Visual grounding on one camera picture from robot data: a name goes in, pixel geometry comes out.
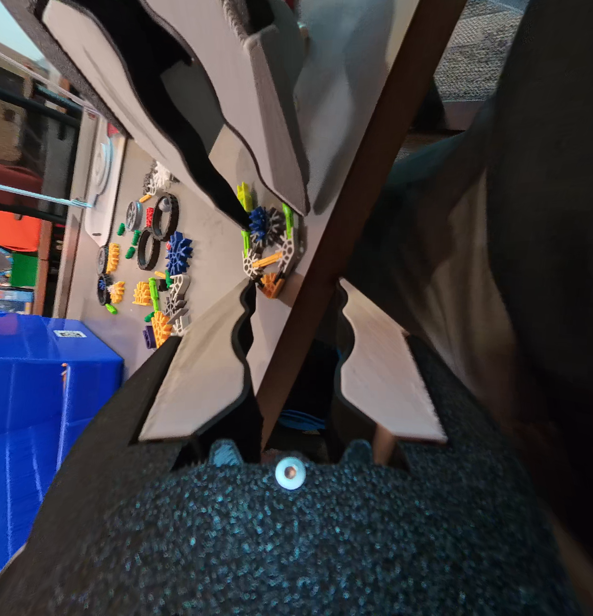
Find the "blue printed box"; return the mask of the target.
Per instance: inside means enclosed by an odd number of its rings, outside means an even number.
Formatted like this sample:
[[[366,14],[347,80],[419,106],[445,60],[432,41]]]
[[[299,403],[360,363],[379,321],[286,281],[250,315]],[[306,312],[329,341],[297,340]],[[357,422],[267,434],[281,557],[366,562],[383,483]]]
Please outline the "blue printed box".
[[[33,302],[32,289],[0,286],[0,312],[31,314]]]

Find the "interlocked blue grey snowflake connectors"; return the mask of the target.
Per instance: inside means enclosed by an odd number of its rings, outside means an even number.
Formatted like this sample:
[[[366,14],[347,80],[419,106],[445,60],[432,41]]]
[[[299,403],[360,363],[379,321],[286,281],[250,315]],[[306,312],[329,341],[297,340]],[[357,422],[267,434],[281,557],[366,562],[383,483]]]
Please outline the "interlocked blue grey snowflake connectors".
[[[274,207],[266,210],[259,206],[249,213],[249,235],[254,244],[279,244],[284,230],[284,213]]]

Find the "dark teal cloth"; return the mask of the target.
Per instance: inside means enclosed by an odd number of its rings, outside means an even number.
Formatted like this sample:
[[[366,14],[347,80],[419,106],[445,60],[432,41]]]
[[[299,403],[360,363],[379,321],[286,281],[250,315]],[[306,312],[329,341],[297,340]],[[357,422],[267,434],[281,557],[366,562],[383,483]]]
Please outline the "dark teal cloth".
[[[442,180],[457,182],[467,178],[475,165],[468,135],[457,134],[415,151],[401,151],[387,176],[385,187],[395,189]]]

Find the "white tray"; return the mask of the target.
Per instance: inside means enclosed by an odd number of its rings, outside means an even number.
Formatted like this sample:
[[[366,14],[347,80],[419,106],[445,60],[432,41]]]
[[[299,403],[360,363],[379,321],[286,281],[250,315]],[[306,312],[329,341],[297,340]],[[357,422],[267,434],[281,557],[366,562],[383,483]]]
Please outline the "white tray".
[[[113,144],[111,172],[105,191],[100,195],[95,195],[92,179],[93,159],[100,143],[108,139],[110,139]],[[126,152],[126,143],[127,139],[119,132],[113,134],[109,133],[109,124],[106,119],[98,119],[85,195],[85,201],[89,203],[91,207],[85,212],[84,227],[85,231],[99,246],[107,244],[111,234],[124,155]]]

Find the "large blue connector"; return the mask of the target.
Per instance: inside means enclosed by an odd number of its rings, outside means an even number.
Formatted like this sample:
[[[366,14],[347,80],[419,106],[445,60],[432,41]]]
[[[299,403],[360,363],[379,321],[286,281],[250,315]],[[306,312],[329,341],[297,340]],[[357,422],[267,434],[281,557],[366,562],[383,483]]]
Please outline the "large blue connector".
[[[185,237],[178,230],[170,235],[167,243],[167,270],[171,277],[186,273],[189,259],[192,257],[192,239]]]

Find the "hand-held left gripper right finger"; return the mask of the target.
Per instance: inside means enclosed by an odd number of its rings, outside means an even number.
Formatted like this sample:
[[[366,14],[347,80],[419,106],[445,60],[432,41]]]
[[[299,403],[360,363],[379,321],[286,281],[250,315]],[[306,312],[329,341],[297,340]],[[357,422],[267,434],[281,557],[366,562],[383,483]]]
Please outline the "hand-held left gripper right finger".
[[[339,399],[398,439],[446,443],[407,333],[347,280],[338,295]]]

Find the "grey round disc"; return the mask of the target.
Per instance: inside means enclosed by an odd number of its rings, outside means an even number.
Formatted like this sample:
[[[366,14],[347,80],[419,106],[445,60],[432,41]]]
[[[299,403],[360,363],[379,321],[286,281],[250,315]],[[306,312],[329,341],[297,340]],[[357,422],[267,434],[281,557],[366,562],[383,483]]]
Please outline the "grey round disc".
[[[95,195],[102,194],[108,183],[113,161],[113,144],[110,139],[98,146],[93,159],[92,179]]]

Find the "green box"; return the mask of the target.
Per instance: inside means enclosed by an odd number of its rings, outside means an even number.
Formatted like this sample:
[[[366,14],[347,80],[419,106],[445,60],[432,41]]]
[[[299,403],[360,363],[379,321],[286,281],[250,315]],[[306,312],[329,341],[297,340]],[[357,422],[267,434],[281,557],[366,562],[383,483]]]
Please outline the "green box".
[[[10,284],[18,288],[34,288],[38,273],[38,257],[22,252],[11,253]]]

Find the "black rubber tire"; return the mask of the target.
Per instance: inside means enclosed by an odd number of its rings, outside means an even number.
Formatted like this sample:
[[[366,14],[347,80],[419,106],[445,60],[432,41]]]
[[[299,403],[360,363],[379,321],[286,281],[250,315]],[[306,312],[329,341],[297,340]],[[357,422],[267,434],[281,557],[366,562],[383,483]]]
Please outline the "black rubber tire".
[[[162,212],[156,206],[158,200],[163,196],[160,196],[154,205],[154,220],[153,220],[153,232],[158,237],[161,242],[167,242],[172,235],[177,230],[177,225],[179,221],[179,201],[178,198],[173,194],[167,194],[164,196],[168,196],[172,203],[172,211],[171,212]],[[162,216],[168,216],[168,221],[166,223],[166,227],[162,227]]]
[[[137,264],[143,271],[151,271],[160,257],[161,241],[150,227],[141,231],[137,245]]]

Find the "person's black garment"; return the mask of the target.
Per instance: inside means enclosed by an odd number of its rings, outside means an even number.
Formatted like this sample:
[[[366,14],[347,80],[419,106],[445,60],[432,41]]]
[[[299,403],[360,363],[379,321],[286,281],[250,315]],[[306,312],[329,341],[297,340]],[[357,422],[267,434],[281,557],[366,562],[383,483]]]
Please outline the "person's black garment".
[[[491,269],[577,478],[593,487],[593,1],[530,1],[495,94]]]

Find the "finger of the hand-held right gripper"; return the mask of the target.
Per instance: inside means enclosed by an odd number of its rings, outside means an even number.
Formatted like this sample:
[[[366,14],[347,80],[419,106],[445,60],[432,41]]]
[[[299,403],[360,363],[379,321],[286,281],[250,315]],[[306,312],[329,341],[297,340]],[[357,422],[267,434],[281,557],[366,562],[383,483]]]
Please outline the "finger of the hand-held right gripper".
[[[138,146],[245,229],[248,215],[209,158],[224,127],[217,97],[148,1],[48,1],[41,21]]]
[[[204,69],[225,124],[259,178],[295,212],[309,211],[309,162],[294,86],[304,42],[285,1],[143,1],[152,19]]]

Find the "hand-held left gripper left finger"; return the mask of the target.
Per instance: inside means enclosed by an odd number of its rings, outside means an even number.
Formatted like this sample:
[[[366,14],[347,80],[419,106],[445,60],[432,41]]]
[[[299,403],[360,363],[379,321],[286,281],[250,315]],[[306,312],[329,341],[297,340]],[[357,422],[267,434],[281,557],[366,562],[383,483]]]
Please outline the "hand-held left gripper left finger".
[[[155,396],[138,440],[201,434],[245,401],[252,381],[256,284],[244,279],[189,325]]]

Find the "blue plastic bin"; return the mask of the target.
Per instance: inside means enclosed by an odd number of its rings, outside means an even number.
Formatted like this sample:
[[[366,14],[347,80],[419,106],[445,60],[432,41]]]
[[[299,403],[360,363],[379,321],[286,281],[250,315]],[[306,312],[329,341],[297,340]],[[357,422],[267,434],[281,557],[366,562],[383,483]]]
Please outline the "blue plastic bin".
[[[81,321],[0,312],[0,571],[123,365]]]

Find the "yellow grey connector rod assembly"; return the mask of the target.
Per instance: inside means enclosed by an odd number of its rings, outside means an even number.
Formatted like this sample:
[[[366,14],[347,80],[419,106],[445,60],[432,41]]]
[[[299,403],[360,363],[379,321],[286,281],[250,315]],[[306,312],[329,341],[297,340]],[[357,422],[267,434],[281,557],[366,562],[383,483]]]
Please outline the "yellow grey connector rod assembly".
[[[243,230],[241,235],[242,266],[246,277],[254,281],[265,297],[277,299],[302,254],[300,228],[290,227],[278,242],[265,248],[255,243],[249,232]]]

